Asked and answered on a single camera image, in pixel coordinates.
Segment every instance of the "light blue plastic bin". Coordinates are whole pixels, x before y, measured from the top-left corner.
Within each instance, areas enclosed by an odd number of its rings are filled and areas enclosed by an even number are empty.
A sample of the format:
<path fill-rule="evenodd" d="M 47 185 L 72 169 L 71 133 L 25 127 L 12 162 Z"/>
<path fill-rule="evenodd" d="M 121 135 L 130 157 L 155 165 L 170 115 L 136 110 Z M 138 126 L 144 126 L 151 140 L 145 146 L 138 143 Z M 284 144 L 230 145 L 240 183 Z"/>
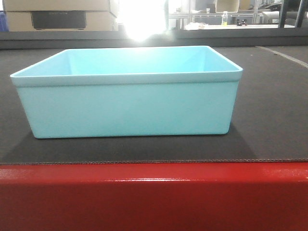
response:
<path fill-rule="evenodd" d="M 242 69 L 208 46 L 65 50 L 11 75 L 36 138 L 225 134 Z"/>

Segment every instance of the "red table edge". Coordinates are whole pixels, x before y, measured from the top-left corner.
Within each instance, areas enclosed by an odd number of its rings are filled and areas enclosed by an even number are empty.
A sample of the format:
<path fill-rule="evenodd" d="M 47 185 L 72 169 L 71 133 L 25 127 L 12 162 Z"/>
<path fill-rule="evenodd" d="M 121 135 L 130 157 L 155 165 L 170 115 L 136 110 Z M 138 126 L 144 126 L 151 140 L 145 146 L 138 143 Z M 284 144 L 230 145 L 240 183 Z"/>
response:
<path fill-rule="evenodd" d="M 205 181 L 308 183 L 308 162 L 2 165 L 4 184 Z"/>

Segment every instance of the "metal shelf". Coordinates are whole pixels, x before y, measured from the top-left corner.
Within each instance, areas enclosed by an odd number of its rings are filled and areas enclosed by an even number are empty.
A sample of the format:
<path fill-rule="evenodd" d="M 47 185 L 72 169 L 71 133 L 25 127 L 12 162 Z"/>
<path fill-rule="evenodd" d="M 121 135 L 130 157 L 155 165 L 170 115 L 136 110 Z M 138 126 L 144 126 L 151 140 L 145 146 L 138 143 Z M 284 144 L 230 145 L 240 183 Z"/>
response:
<path fill-rule="evenodd" d="M 252 17 L 253 24 L 257 23 L 257 19 L 262 17 L 262 13 L 258 12 L 258 7 L 260 5 L 260 0 L 255 2 L 255 10 L 251 13 L 228 13 L 230 17 Z M 195 17 L 204 18 L 204 17 L 221 17 L 222 13 L 191 13 L 191 0 L 189 0 L 189 12 L 188 13 L 170 13 L 169 19 L 180 19 L 181 24 L 183 24 L 183 19 L 187 19 L 187 24 L 194 22 Z"/>

